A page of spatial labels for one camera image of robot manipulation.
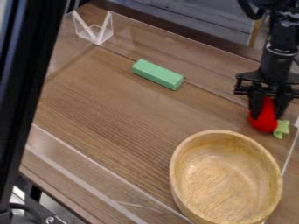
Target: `black cable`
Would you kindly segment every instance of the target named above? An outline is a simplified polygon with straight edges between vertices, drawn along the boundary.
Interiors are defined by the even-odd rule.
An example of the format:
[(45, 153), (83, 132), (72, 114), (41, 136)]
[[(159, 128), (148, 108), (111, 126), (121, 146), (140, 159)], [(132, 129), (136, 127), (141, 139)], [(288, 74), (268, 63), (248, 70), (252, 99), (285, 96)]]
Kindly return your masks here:
[(257, 11), (255, 12), (249, 3), (248, 3), (248, 0), (237, 0), (237, 4), (239, 4), (241, 10), (244, 11), (244, 13), (247, 14), (247, 16), (251, 19), (257, 20), (264, 16), (265, 10), (264, 9), (257, 9)]
[(25, 212), (28, 212), (32, 215), (32, 217), (34, 218), (37, 224), (42, 223), (41, 216), (28, 206), (17, 204), (17, 203), (10, 203), (9, 206), (10, 206), (10, 209), (20, 209), (20, 210), (24, 210)]

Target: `green block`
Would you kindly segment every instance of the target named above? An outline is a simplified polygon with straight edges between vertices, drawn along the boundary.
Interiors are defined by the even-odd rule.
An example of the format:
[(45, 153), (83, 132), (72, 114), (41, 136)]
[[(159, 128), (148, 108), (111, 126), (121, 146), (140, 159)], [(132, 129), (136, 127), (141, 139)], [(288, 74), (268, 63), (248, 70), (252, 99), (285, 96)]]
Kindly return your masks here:
[(143, 59), (133, 64), (132, 72), (171, 90), (176, 90), (183, 84), (183, 76), (180, 74)]
[(289, 122), (285, 120), (277, 120), (277, 127), (273, 132), (273, 136), (277, 139), (283, 139), (284, 135), (289, 134)]

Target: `bowl rim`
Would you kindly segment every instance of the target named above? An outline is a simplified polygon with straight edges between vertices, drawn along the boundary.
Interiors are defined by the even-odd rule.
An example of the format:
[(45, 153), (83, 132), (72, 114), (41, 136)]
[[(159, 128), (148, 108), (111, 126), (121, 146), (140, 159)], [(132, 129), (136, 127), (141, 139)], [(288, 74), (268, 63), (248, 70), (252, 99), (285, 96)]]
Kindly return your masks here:
[[(261, 214), (257, 214), (256, 216), (253, 216), (252, 218), (249, 218), (248, 220), (243, 220), (243, 221), (237, 221), (237, 222), (231, 222), (231, 221), (224, 221), (219, 220), (219, 219), (212, 219), (211, 217), (207, 217), (207, 215), (204, 213), (199, 213), (199, 211), (193, 211), (192, 208), (187, 205), (185, 201), (183, 200), (183, 196), (180, 194), (179, 191), (179, 187), (177, 187), (177, 182), (176, 182), (176, 178), (173, 175), (173, 167), (177, 161), (177, 155), (179, 153), (183, 151), (183, 146), (195, 138), (209, 135), (209, 134), (228, 134), (232, 135), (235, 137), (240, 137), (243, 138), (245, 141), (251, 142), (256, 148), (261, 151), (261, 153), (264, 153), (267, 159), (269, 160), (269, 163), (273, 166), (273, 173), (275, 173), (275, 179), (276, 179), (276, 184), (277, 184), (277, 190), (276, 190), (276, 195), (275, 195), (275, 199), (273, 199), (273, 203), (271, 204), (271, 206), (263, 211)], [(273, 158), (273, 156), (271, 155), (271, 153), (268, 152), (268, 150), (265, 149), (265, 147), (252, 138), (249, 138), (248, 136), (244, 136), (241, 134), (239, 134), (235, 131), (231, 130), (221, 130), (221, 129), (212, 129), (212, 130), (205, 130), (201, 132), (197, 132), (196, 134), (191, 135), (189, 137), (185, 138), (185, 140), (179, 144), (179, 146), (176, 147), (173, 154), (172, 154), (172, 158), (171, 158), (171, 164), (169, 164), (169, 182), (171, 182), (171, 188), (172, 188), (172, 194), (173, 197), (176, 197), (179, 199), (179, 201), (181, 202), (181, 204), (184, 205), (184, 207), (201, 219), (204, 219), (205, 221), (209, 221), (211, 223), (220, 223), (220, 224), (253, 224), (253, 223), (259, 223), (261, 221), (265, 220), (265, 218), (269, 216), (269, 214), (273, 212), (277, 203), (281, 199), (281, 194), (283, 194), (283, 175), (280, 172), (280, 168), (277, 166), (276, 160)]]

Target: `wooden table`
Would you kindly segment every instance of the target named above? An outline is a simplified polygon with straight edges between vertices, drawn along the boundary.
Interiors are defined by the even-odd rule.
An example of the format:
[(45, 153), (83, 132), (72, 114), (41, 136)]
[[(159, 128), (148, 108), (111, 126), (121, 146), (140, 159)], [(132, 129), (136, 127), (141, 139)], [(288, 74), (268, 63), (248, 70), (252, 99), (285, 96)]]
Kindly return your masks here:
[[(95, 4), (79, 13), (89, 23), (105, 14)], [(91, 223), (188, 223), (168, 184), (180, 141), (201, 130), (233, 130), (256, 139), (283, 167), (296, 129), (277, 141), (248, 125), (247, 99), (229, 92), (235, 73), (257, 68), (253, 60), (116, 14), (113, 21), (113, 38), (46, 80), (21, 173)], [(184, 75), (177, 91), (132, 75), (139, 58)], [(296, 113), (293, 103), (285, 117)], [(297, 150), (271, 224), (297, 223)]]

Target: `wood grain surface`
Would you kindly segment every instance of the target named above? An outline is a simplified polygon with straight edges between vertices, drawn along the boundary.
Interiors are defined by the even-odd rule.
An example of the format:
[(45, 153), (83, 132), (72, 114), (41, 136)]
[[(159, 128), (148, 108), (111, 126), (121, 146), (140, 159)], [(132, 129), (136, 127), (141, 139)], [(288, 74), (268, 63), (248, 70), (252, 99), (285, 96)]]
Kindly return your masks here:
[[(151, 53), (156, 51), (155, 47), (145, 49)], [(181, 55), (188, 57), (188, 51), (185, 49)], [(220, 71), (235, 71), (247, 70), (251, 64), (255, 65), (249, 61), (248, 64), (239, 64), (229, 54), (216, 49), (211, 54), (217, 64), (201, 66), (200, 73), (212, 75), (215, 66)], [(172, 56), (168, 55), (167, 59), (171, 63)], [(295, 137), (293, 128), (283, 141), (256, 132), (248, 126), (245, 107), (191, 83), (184, 83), (177, 91), (169, 91), (131, 74), (133, 63), (128, 57), (92, 46), (50, 76), (42, 90), (34, 124), (71, 145), (77, 154), (73, 156), (72, 153), (71, 156), (65, 149), (59, 153), (54, 147), (49, 150), (50, 155), (41, 150), (57, 141), (53, 138), (41, 141), (38, 147), (32, 143), (32, 149), (25, 152), (22, 159), (22, 174), (38, 182), (41, 188), (53, 197), (56, 195), (61, 203), (91, 223), (132, 223), (123, 213), (109, 217), (113, 216), (113, 209), (95, 196), (95, 188), (100, 191), (101, 182), (97, 172), (92, 172), (92, 165), (107, 167), (149, 198), (163, 202), (167, 211), (177, 216), (168, 184), (168, 166), (173, 150), (187, 136), (203, 130), (233, 130), (265, 146), (280, 168)], [(196, 72), (191, 73), (191, 78), (196, 79), (196, 75), (200, 75), (197, 65), (193, 69)], [(292, 183), (288, 189), (292, 190), (299, 182), (295, 172), (297, 164), (295, 152), (287, 176), (291, 179), (287, 183)], [(297, 217), (293, 207), (299, 208), (299, 205), (288, 193), (288, 200), (279, 208), (280, 212), (275, 213), (271, 224), (295, 223), (291, 222)]]
[(227, 130), (189, 136), (172, 154), (171, 188), (193, 223), (261, 224), (283, 192), (283, 178), (267, 149)]

